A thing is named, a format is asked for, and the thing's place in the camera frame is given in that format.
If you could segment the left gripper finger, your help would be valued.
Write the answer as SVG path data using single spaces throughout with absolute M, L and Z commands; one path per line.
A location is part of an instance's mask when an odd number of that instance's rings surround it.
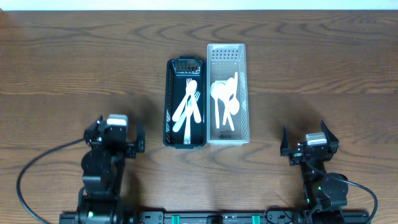
M 136 124 L 136 151 L 144 152 L 145 151 L 145 132 L 141 121 L 138 121 Z
M 103 116 L 100 115 L 98 119 L 96 119 L 92 124 L 90 124 L 84 131 L 85 134 L 94 134 L 97 130 L 99 125 L 103 121 Z

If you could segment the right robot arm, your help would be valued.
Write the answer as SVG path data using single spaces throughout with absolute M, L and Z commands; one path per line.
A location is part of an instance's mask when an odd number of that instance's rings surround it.
M 294 223 L 346 223 L 342 208 L 348 203 L 347 178 L 328 173 L 324 165 L 337 152 L 339 140 L 324 122 L 320 125 L 320 133 L 307 134 L 295 148 L 289 147 L 287 128 L 283 129 L 280 154 L 289 158 L 290 165 L 300 166 L 308 203 L 307 208 L 293 215 Z

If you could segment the white plastic knife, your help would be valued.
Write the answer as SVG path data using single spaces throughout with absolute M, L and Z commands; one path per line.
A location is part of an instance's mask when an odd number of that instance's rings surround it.
M 172 120 L 177 121 L 183 111 L 185 103 L 188 101 L 189 98 L 193 98 L 195 94 L 195 90 L 197 89 L 197 82 L 192 78 L 188 78 L 186 80 L 186 88 L 185 88 L 185 96 L 181 100 L 180 104 L 178 105 L 177 109 L 175 110 Z

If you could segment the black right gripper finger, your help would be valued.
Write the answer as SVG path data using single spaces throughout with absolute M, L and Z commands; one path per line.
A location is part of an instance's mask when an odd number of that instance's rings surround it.
M 323 120 L 320 121 L 321 130 L 326 137 L 326 140 L 329 144 L 338 144 L 338 138 L 328 129 L 327 125 Z
M 283 128 L 283 137 L 282 137 L 282 142 L 281 142 L 281 145 L 280 145 L 280 150 L 286 150 L 288 148 L 289 148 L 289 142 L 288 142 L 288 139 L 287 139 L 287 128 L 286 128 L 286 126 L 284 126 L 284 128 Z

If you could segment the white plastic fork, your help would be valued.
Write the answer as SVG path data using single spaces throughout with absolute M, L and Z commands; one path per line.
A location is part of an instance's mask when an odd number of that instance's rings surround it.
M 186 116 L 186 121 L 185 121 L 185 131 L 184 131 L 184 144 L 190 144 L 191 142 L 191 131 L 190 131 L 190 125 L 191 125 L 191 116 L 193 114 L 193 108 L 192 108 L 192 98 L 190 98 L 187 101 L 187 105 L 185 107 L 185 116 Z
M 195 91 L 194 97 L 195 97 L 195 101 L 198 101 L 198 99 L 200 97 L 200 93 L 198 91 Z M 179 132 L 180 128 L 182 127 L 183 122 L 186 120 L 186 112 L 185 111 L 186 111 L 186 109 L 184 106 L 181 115 L 178 117 L 178 120 L 175 122 L 175 124 L 172 128 L 173 132 L 175 132 L 175 133 Z

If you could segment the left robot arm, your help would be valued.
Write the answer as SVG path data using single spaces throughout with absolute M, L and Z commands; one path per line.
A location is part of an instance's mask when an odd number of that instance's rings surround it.
M 73 223 L 291 223 L 292 216 L 282 209 L 264 213 L 168 213 L 138 212 L 122 205 L 120 191 L 125 160 L 144 152 L 145 134 L 137 127 L 137 139 L 127 140 L 128 117 L 111 114 L 98 118 L 84 131 L 91 151 L 81 160 L 83 188 Z

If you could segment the white plastic spoon long handle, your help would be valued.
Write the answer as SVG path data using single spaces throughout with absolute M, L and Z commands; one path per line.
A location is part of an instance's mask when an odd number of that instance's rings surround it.
M 229 110 L 229 98 L 231 96 L 231 92 L 228 90 L 227 86 L 221 82 L 218 84 L 218 91 L 220 99 L 224 103 L 223 125 L 226 125 L 226 122 L 228 121 L 231 130 L 234 131 L 234 124 Z

